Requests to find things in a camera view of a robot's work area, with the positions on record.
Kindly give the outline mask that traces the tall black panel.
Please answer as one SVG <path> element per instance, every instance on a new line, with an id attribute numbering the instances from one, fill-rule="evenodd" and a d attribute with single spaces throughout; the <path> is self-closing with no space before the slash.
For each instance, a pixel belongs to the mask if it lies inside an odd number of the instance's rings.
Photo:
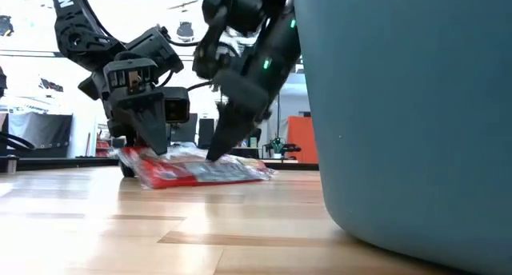
<path id="1" fill-rule="evenodd" d="M 201 118 L 198 128 L 198 147 L 208 149 L 214 136 L 215 120 L 213 118 Z"/>

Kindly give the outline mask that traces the orange cabinet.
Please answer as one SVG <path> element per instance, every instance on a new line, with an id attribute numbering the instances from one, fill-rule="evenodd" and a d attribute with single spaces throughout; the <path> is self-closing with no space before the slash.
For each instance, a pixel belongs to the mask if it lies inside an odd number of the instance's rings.
<path id="1" fill-rule="evenodd" d="M 300 152 L 289 152 L 289 155 L 296 157 L 299 163 L 318 164 L 312 118 L 288 117 L 287 142 L 301 148 Z"/>

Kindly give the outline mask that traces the grey covered bench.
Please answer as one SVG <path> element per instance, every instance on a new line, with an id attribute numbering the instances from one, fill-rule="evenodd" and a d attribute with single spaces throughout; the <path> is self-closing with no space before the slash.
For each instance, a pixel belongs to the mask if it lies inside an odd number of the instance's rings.
<path id="1" fill-rule="evenodd" d="M 6 152 L 19 157 L 67 157 L 72 121 L 72 115 L 9 114 L 6 120 L 8 133 L 27 140 L 35 149 L 22 151 L 8 147 Z"/>

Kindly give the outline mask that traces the black monitor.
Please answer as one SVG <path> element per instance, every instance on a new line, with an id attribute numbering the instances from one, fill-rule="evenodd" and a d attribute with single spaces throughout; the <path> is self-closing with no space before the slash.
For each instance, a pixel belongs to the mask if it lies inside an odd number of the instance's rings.
<path id="1" fill-rule="evenodd" d="M 172 142 L 195 142 L 198 115 L 191 113 L 185 123 L 177 123 L 170 127 L 170 140 Z"/>

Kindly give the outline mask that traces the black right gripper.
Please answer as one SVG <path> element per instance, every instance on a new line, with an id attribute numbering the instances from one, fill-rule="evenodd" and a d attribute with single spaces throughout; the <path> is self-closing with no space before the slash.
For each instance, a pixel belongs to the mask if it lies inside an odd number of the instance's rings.
<path id="1" fill-rule="evenodd" d="M 228 97 L 219 102 L 218 124 L 206 159 L 217 161 L 271 115 L 270 105 L 288 78 L 288 61 L 282 57 L 252 55 L 243 64 L 219 70 L 213 83 Z"/>

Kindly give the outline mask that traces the teal plastic basket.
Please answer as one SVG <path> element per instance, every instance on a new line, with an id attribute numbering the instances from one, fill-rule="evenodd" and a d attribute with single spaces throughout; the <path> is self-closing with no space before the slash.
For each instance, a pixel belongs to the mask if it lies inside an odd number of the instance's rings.
<path id="1" fill-rule="evenodd" d="M 348 234 L 512 275 L 512 0 L 294 0 L 326 208 Z"/>

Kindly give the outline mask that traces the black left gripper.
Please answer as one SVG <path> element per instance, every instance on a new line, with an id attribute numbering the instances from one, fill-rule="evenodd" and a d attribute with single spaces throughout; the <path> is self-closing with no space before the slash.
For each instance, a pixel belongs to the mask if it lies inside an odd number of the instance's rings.
<path id="1" fill-rule="evenodd" d="M 157 155 L 166 153 L 166 123 L 163 87 L 158 79 L 183 69 L 180 57 L 170 45 L 166 27 L 156 25 L 126 45 L 102 70 L 79 85 L 79 89 L 100 99 L 110 135 L 127 141 L 144 141 Z M 123 177 L 135 172 L 119 162 Z"/>

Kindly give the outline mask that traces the red popcorn bag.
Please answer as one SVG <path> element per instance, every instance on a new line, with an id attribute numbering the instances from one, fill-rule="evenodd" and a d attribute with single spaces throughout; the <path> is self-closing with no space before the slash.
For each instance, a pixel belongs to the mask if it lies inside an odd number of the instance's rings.
<path id="1" fill-rule="evenodd" d="M 227 154 L 208 161 L 207 152 L 193 146 L 171 146 L 163 155 L 146 147 L 123 147 L 116 154 L 151 189 L 269 181 L 276 174 L 259 159 Z"/>

